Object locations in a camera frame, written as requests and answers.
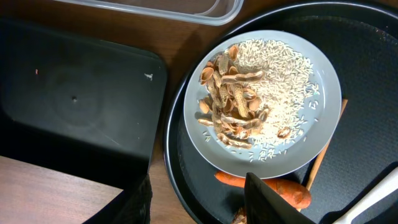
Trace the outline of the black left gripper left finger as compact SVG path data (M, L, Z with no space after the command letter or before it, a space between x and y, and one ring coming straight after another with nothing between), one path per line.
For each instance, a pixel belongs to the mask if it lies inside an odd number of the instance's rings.
M128 188L83 224L149 224L152 187L149 175Z

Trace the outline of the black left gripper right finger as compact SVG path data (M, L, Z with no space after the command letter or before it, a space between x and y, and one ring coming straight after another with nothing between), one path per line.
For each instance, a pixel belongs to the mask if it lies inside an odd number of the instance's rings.
M244 203L247 224L314 224L251 172L246 174Z

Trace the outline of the wooden chopstick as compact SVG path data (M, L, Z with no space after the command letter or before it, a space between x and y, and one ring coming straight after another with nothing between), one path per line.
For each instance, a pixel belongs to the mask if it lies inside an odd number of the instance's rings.
M345 108L346 108L347 102L348 102L347 99L343 99L343 101L342 101L342 106L341 106L341 111L340 111L339 121L340 121L340 119L341 119L341 117L342 117L342 115L343 115L343 112L344 112ZM322 151L319 153L319 155L318 155L317 158L315 159L315 162L314 162L313 165L312 165L312 168L311 168L310 173L309 173L309 176L308 176L308 181L307 181L307 184L306 184L306 186L305 186L306 189L307 189L308 191L310 191L310 189L311 189L311 187L312 187L312 185L313 185L313 183L314 183L314 181L315 181L315 178L316 178L316 176L317 176L318 170L319 170L319 168L320 168L320 166L321 166L321 164L322 164L322 161L323 161L323 159L324 159L324 157L325 157L325 154L326 154L326 152L327 152L328 146L329 146L329 144L330 144L330 141L331 141L331 140L329 140L329 141L327 142L327 144L326 144L325 147L322 149Z

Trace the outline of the white plastic fork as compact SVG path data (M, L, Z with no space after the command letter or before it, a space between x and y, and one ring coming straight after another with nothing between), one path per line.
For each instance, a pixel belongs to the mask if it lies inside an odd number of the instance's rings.
M342 217L333 222L333 224L351 224L362 212L396 191L398 186L397 182L398 170L395 168Z

